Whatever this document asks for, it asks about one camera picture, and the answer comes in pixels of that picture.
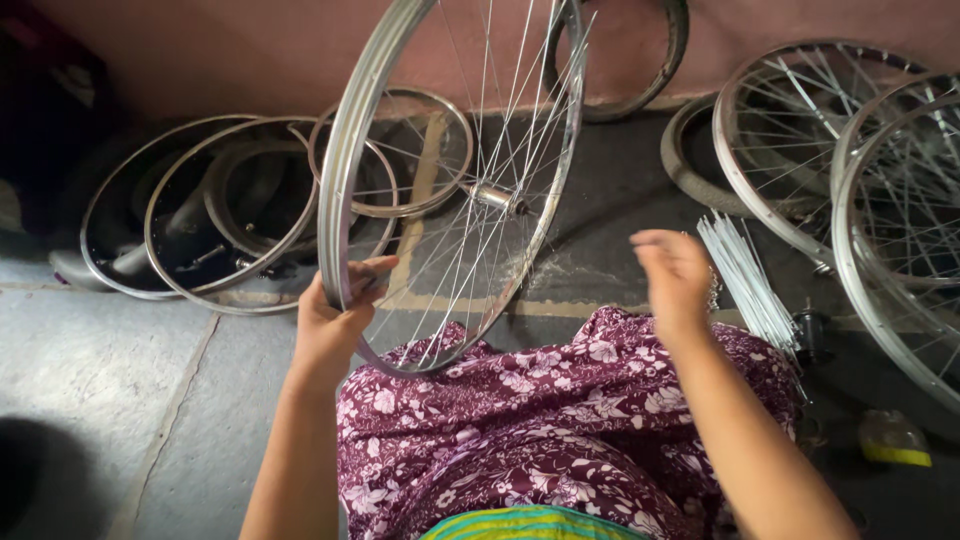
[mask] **fingers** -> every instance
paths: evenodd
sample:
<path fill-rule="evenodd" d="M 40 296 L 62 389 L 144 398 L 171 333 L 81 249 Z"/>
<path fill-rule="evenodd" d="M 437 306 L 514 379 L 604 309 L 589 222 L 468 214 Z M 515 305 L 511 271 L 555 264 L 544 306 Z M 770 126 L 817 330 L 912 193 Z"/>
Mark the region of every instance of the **fingers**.
<path fill-rule="evenodd" d="M 386 285 L 360 293 L 353 299 L 353 307 L 337 317 L 337 320 L 342 322 L 351 333 L 359 337 L 373 320 L 373 314 L 376 312 L 373 302 L 376 302 L 385 294 L 387 294 Z"/>
<path fill-rule="evenodd" d="M 350 272 L 350 281 L 355 282 L 362 279 L 375 279 L 381 274 L 385 274 L 396 267 L 400 262 L 396 255 L 385 255 L 382 257 L 368 258 L 364 261 L 352 260 L 347 263 L 347 269 Z"/>
<path fill-rule="evenodd" d="M 676 231 L 651 229 L 630 236 L 635 246 L 657 245 L 678 261 L 691 262 L 694 265 L 709 265 L 707 251 L 696 238 Z"/>
<path fill-rule="evenodd" d="M 644 244 L 634 248 L 637 260 L 643 265 L 650 283 L 661 283 L 676 280 L 671 266 L 670 257 L 666 250 L 655 244 Z"/>

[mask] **black tire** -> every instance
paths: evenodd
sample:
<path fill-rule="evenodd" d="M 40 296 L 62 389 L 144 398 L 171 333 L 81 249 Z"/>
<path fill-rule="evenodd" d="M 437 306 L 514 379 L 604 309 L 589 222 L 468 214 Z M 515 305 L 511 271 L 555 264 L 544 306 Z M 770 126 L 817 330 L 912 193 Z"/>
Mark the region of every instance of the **black tire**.
<path fill-rule="evenodd" d="M 693 170 L 684 157 L 682 141 L 686 127 L 700 114 L 712 111 L 714 102 L 716 102 L 716 94 L 693 100 L 684 105 L 670 119 L 660 139 L 660 160 L 670 180 L 694 201 L 729 215 L 754 217 L 754 213 L 734 191 L 704 179 Z M 780 207 L 781 213 L 803 214 L 818 208 L 824 200 L 823 197 L 802 196 L 787 200 L 773 200 L 770 204 Z"/>
<path fill-rule="evenodd" d="M 661 1 L 666 12 L 670 39 L 667 44 L 666 57 L 657 71 L 657 76 L 640 95 L 633 99 L 596 106 L 584 104 L 581 111 L 585 122 L 592 124 L 613 122 L 643 109 L 660 94 L 663 87 L 673 78 L 673 74 L 677 72 L 680 62 L 684 59 L 684 52 L 686 52 L 686 40 L 690 33 L 690 16 L 686 8 L 686 0 Z M 565 27 L 564 17 L 560 17 L 557 24 L 550 29 L 547 34 L 546 53 L 543 59 L 543 88 L 553 94 L 555 99 L 557 98 L 555 94 L 559 92 L 560 86 L 557 84 L 560 80 L 560 75 L 557 73 L 557 45 L 560 43 L 560 36 Z"/>

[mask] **floral fabric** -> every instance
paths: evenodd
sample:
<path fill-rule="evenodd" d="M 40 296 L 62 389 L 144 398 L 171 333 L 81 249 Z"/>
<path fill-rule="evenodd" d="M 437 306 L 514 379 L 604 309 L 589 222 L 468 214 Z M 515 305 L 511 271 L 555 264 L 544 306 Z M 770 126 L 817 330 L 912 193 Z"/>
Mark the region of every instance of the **floral fabric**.
<path fill-rule="evenodd" d="M 655 540 L 729 522 L 652 316 L 597 310 L 566 345 L 498 354 L 479 342 L 428 380 L 371 366 L 337 406 L 351 539 L 419 538 L 463 512 L 552 504 Z M 448 324 L 443 345 L 463 328 Z M 792 375 L 769 344 L 714 324 L 727 356 L 793 436 Z M 387 353 L 416 360 L 429 340 Z"/>

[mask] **gray floor tile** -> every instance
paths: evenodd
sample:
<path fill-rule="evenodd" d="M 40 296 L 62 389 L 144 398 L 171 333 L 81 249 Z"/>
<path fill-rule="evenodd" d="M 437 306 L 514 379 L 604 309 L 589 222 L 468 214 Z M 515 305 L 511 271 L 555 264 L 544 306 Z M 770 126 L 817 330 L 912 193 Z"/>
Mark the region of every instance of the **gray floor tile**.
<path fill-rule="evenodd" d="M 209 316 L 122 295 L 0 295 L 0 416 L 51 433 L 34 506 L 12 538 L 104 531 Z"/>
<path fill-rule="evenodd" d="M 135 538 L 236 538 L 290 365 L 294 317 L 225 316 L 141 500 Z"/>

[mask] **right hand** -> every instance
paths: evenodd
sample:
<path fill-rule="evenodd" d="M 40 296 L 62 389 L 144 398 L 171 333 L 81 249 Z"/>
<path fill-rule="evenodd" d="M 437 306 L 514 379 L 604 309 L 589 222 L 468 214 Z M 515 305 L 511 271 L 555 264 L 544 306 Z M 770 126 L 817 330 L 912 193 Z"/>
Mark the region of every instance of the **right hand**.
<path fill-rule="evenodd" d="M 712 281 L 707 251 L 676 231 L 640 231 L 630 237 L 646 270 L 657 338 L 667 351 L 710 340 L 707 299 Z"/>

